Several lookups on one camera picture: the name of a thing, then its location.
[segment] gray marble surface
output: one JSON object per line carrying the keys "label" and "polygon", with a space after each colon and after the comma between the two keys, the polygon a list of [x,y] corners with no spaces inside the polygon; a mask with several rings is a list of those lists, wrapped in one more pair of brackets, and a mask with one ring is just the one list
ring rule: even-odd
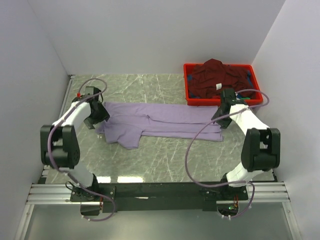
{"label": "gray marble surface", "polygon": [[[107,81],[104,101],[126,103],[187,104],[182,74],[104,74],[76,75],[72,79],[64,111],[80,85],[91,77]],[[99,81],[88,86],[103,89]],[[244,134],[233,122],[222,131],[224,141],[196,140],[189,154],[189,169],[199,181],[219,181],[224,173],[240,163]],[[138,149],[125,149],[118,143],[107,144],[104,136],[82,124],[77,134],[80,161],[99,182],[189,182],[184,158],[190,139],[142,136]],[[255,181],[273,181],[272,171]],[[68,178],[51,169],[47,184],[62,184]]]}

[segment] sleeve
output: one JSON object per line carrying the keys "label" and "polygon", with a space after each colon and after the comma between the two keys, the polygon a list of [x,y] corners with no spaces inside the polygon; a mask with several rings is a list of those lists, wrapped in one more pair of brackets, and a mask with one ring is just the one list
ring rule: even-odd
{"label": "sleeve", "polygon": [[137,149],[143,130],[129,124],[104,124],[105,140],[108,144],[119,143],[126,149]]}

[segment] cable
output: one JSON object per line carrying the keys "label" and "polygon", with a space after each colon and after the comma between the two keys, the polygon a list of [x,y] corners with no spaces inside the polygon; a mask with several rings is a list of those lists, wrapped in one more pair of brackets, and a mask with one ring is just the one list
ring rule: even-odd
{"label": "cable", "polygon": [[[244,90],[240,90],[240,91],[237,91],[236,93],[242,93],[242,92],[247,92],[247,91],[252,91],[252,92],[258,92],[258,93],[261,93],[262,95],[265,96],[266,98],[266,103],[263,103],[263,104],[258,104],[258,105],[254,105],[254,106],[249,106],[250,109],[253,109],[253,108],[257,108],[257,107],[263,107],[263,106],[266,106],[269,104],[270,102],[270,99],[269,97],[263,93],[262,91],[260,90],[256,90],[256,89],[244,89]],[[188,177],[197,185],[201,186],[201,187],[204,187],[204,188],[218,188],[218,187],[223,187],[223,186],[227,186],[229,184],[250,184],[252,186],[252,194],[251,194],[251,198],[249,200],[249,203],[247,204],[247,206],[240,212],[238,213],[237,215],[235,216],[232,216],[231,218],[236,218],[236,217],[239,217],[241,216],[243,213],[245,213],[251,206],[251,203],[254,199],[254,195],[255,195],[255,190],[256,190],[256,187],[255,185],[252,183],[252,182],[246,182],[245,180],[239,180],[239,181],[229,181],[229,182],[224,182],[224,183],[218,183],[218,184],[213,184],[213,185],[209,185],[209,184],[204,184],[204,183],[201,183],[201,182],[198,182],[197,180],[195,180],[190,172],[189,172],[189,169],[188,169],[188,156],[189,156],[189,151],[190,151],[190,148],[191,148],[191,145],[192,143],[195,141],[195,139],[198,137],[198,135],[207,127],[209,126],[210,124],[213,124],[214,122],[218,121],[218,120],[221,120],[221,119],[225,119],[225,118],[228,118],[230,116],[233,116],[233,115],[237,115],[237,114],[240,114],[244,111],[246,111],[247,108],[244,108],[244,109],[241,109],[240,111],[237,111],[237,112],[234,112],[234,113],[230,113],[230,114],[226,114],[226,115],[223,115],[223,116],[219,116],[219,117],[216,117],[215,119],[213,119],[212,121],[210,121],[209,123],[207,123],[191,140],[189,146],[187,147],[186,149],[186,152],[185,152],[185,157],[184,157],[184,166],[185,166],[185,171],[186,171],[186,174],[188,175]]]}
{"label": "cable", "polygon": [[75,185],[74,185],[72,182],[70,182],[70,181],[67,181],[67,182],[65,182],[65,184],[64,184],[67,189],[69,189],[71,192],[73,192],[74,190],[73,190],[72,188],[68,187],[67,184],[70,184],[73,188],[75,187]]}
{"label": "cable", "polygon": [[54,132],[57,130],[58,127],[60,127],[60,126],[62,125],[63,122],[66,121],[66,119],[68,119],[68,117],[77,109],[77,107],[78,107],[80,104],[86,102],[86,101],[89,100],[89,99],[92,99],[92,98],[94,98],[94,97],[96,97],[96,96],[102,95],[102,94],[107,90],[108,85],[107,85],[106,81],[104,81],[103,79],[95,78],[95,77],[94,77],[94,78],[90,78],[90,79],[86,80],[86,81],[80,86],[78,92],[80,93],[80,91],[81,91],[81,89],[83,88],[83,86],[84,86],[87,82],[92,81],[92,80],[98,80],[98,81],[103,82],[104,85],[105,85],[104,89],[103,89],[102,91],[96,93],[96,94],[90,95],[89,97],[86,97],[86,98],[80,100],[79,102],[76,103],[76,105],[75,105],[74,107],[71,108],[71,110],[65,115],[65,117],[64,117],[60,122],[58,122],[58,124],[56,124],[56,125],[52,128],[52,130],[50,131],[49,136],[48,136],[48,141],[47,141],[47,149],[48,149],[48,155],[49,155],[49,159],[50,159],[51,165],[53,166],[53,168],[54,168],[55,170],[57,170],[59,173],[67,174],[67,176],[68,176],[72,181],[74,181],[76,185],[78,185],[80,188],[82,188],[82,189],[83,189],[84,191],[86,191],[87,193],[89,193],[89,194],[91,194],[91,195],[95,195],[95,196],[102,197],[102,198],[104,198],[104,199],[106,199],[106,200],[108,200],[108,201],[110,201],[110,202],[112,203],[112,205],[113,205],[113,210],[112,210],[112,212],[111,212],[108,216],[106,216],[106,217],[104,217],[104,218],[101,218],[101,219],[91,219],[91,218],[89,218],[89,217],[87,217],[87,216],[83,216],[83,217],[84,217],[85,219],[87,219],[88,221],[101,222],[101,221],[104,221],[104,220],[107,220],[107,219],[111,218],[111,217],[113,216],[113,214],[116,212],[117,207],[116,207],[115,201],[114,201],[111,197],[109,197],[109,196],[106,196],[106,195],[100,194],[100,193],[98,193],[98,192],[94,192],[94,191],[91,191],[91,190],[86,189],[86,187],[85,187],[84,185],[82,185],[70,172],[68,172],[67,170],[60,170],[59,167],[57,166],[56,162],[55,162],[54,156],[53,156],[53,154],[52,154],[52,148],[51,148],[51,140],[52,140],[52,136],[53,136]]}

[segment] white label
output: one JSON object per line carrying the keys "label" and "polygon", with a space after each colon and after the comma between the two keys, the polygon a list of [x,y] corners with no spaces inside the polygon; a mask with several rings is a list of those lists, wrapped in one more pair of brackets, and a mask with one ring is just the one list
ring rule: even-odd
{"label": "white label", "polygon": [[216,84],[215,86],[216,86],[216,89],[217,89],[217,90],[219,90],[219,89],[222,88],[222,84],[221,84],[221,83],[218,83],[218,84]]}

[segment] red plastic basket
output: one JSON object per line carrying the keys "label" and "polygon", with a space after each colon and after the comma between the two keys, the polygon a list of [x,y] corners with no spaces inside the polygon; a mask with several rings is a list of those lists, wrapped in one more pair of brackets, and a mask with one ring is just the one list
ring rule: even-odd
{"label": "red plastic basket", "polygon": [[[195,65],[202,65],[202,63],[185,63],[183,65],[183,71],[184,71],[184,85],[185,85],[185,99],[187,101],[187,104],[190,106],[220,106],[220,99],[217,98],[206,98],[206,99],[200,99],[200,98],[190,98],[189,97],[189,91],[188,91],[188,79],[187,76],[189,74],[192,74],[192,71],[194,70]],[[238,66],[243,67],[250,71],[250,81],[253,85],[254,89],[260,90],[254,70],[251,65],[245,65],[245,64],[230,64],[231,66]],[[260,92],[256,92],[252,99],[245,99],[245,102],[249,105],[257,105],[261,104],[263,102],[263,98]]]}

